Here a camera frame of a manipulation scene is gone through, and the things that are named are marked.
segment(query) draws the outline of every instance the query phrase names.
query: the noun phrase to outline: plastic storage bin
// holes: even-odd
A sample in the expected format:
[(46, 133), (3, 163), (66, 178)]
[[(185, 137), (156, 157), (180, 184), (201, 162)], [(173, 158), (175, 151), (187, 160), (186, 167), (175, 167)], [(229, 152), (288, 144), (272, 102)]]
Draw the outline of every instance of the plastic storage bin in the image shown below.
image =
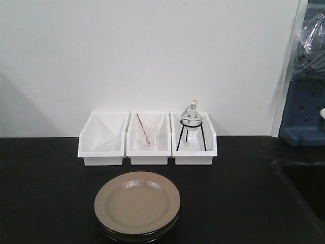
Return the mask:
[(126, 155), (130, 157), (131, 164), (167, 164), (168, 157), (172, 155), (171, 129), (168, 113), (138, 113), (138, 116), (146, 128), (146, 123), (156, 132), (156, 146), (146, 149), (143, 145), (144, 130), (140, 125), (136, 113), (132, 113), (126, 140)]
[(92, 113), (79, 135), (85, 165), (121, 165), (129, 113)]
[(184, 129), (178, 151), (177, 144), (181, 133), (181, 113), (171, 113), (172, 126), (172, 156), (177, 165), (211, 165), (212, 159), (218, 156), (217, 135), (207, 113), (199, 113), (203, 117), (203, 131), (207, 151), (204, 150), (201, 128), (196, 131), (188, 131), (187, 142), (186, 130)]
[(279, 137), (293, 146), (325, 145), (325, 81), (299, 79), (290, 82)]

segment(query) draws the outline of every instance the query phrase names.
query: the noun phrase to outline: sink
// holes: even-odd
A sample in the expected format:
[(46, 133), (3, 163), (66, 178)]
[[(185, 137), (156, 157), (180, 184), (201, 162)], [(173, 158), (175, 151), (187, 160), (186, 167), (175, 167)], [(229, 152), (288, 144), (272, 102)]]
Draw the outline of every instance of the sink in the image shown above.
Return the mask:
[(325, 163), (275, 161), (277, 172), (325, 234)]

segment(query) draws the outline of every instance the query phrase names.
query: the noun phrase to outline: metal ring stand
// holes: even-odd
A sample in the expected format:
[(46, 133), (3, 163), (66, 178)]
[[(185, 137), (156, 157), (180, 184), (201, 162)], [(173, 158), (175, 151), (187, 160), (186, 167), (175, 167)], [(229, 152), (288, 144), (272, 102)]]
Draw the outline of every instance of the metal ring stand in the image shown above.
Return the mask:
[[(207, 147), (205, 145), (205, 138), (204, 138), (204, 132), (203, 132), (203, 126), (202, 126), (202, 123), (198, 126), (187, 126), (187, 125), (184, 125), (183, 122), (181, 121), (181, 124), (183, 125), (182, 126), (182, 130), (181, 130), (181, 134), (179, 136), (179, 140), (178, 140), (178, 144), (177, 144), (177, 149), (176, 151), (178, 151), (178, 148), (179, 148), (179, 144), (181, 143), (181, 139), (182, 139), (182, 134), (183, 134), (183, 130), (184, 130), (184, 127), (188, 127), (188, 128), (197, 128), (197, 127), (201, 127), (201, 132), (202, 132), (202, 137), (203, 137), (203, 144), (204, 144), (204, 150), (206, 151), (207, 150)], [(186, 138), (185, 138), (185, 141), (187, 141), (187, 135), (188, 135), (188, 130), (186, 131)]]

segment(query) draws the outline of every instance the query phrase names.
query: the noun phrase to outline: white plastic bin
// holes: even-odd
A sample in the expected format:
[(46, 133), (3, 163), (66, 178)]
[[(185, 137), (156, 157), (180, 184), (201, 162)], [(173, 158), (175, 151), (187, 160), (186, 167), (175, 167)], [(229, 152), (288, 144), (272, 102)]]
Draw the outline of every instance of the white plastic bin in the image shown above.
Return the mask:
[(211, 165), (213, 157), (217, 156), (217, 135), (207, 113), (199, 113), (203, 117), (203, 131), (207, 151), (204, 150), (201, 128), (196, 131), (184, 129), (178, 151), (177, 144), (182, 130), (181, 113), (171, 113), (172, 126), (172, 155), (177, 165)]
[(78, 157), (85, 165), (121, 165), (129, 113), (91, 113), (79, 135)]
[(140, 125), (136, 113), (132, 113), (127, 131), (126, 155), (130, 157), (131, 164), (167, 164), (171, 150), (171, 128), (169, 113), (138, 113), (143, 126), (150, 121), (156, 130), (157, 144), (153, 150), (145, 150), (139, 142), (144, 137), (144, 131)]

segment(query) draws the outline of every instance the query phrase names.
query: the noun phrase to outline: tan plate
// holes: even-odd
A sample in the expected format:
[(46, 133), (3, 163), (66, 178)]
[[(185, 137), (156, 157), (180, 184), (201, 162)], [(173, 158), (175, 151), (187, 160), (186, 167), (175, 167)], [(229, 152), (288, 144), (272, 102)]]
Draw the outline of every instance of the tan plate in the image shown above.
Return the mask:
[(122, 234), (156, 231), (174, 219), (180, 195), (167, 178), (145, 171), (107, 182), (95, 198), (95, 214), (109, 230)]

